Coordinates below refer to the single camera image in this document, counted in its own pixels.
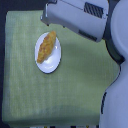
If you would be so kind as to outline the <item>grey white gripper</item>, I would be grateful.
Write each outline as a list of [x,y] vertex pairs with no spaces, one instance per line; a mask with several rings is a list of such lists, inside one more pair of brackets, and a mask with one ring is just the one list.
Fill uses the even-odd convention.
[[48,0],[41,16],[46,25],[59,24],[99,42],[107,23],[107,0]]

